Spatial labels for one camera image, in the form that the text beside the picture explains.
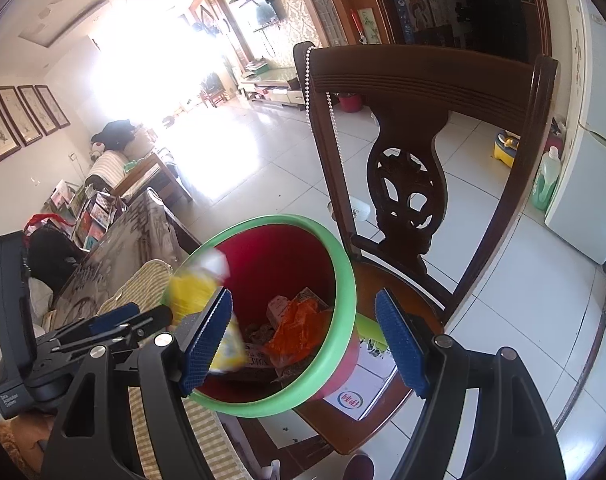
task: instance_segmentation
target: detergent bottle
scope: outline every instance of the detergent bottle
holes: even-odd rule
[[[561,160],[558,158],[558,148],[551,146],[541,159],[532,187],[531,203],[535,208],[541,211],[547,209],[560,174]]]

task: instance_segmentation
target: television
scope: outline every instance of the television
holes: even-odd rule
[[[273,0],[232,0],[230,6],[237,21],[246,22],[253,32],[280,21]]]

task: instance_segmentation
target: patterned wallpaper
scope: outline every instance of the patterned wallpaper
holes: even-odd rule
[[[264,28],[265,36],[262,31],[253,32],[241,20],[238,26],[255,57],[265,57],[271,68],[294,66],[294,45],[307,40],[320,45],[321,40],[303,0],[276,0],[274,5],[283,21],[279,25]]]

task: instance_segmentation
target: metal bolt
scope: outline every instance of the metal bolt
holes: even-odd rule
[[[90,351],[90,357],[97,359],[106,353],[106,347],[102,345],[97,345]]]
[[[454,345],[454,339],[452,339],[449,335],[440,334],[434,338],[434,342],[436,346],[440,346],[441,348],[451,348]]]
[[[507,361],[514,361],[516,357],[518,357],[518,354],[516,353],[515,349],[510,348],[509,346],[501,348],[500,355],[505,357]]]
[[[172,334],[163,332],[154,338],[154,344],[157,346],[168,346],[172,342]]]

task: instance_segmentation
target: refrigerator door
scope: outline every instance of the refrigerator door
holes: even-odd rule
[[[606,260],[606,141],[579,127],[545,224],[598,264]]]
[[[585,83],[579,123],[606,140],[606,22],[591,0],[580,0]]]

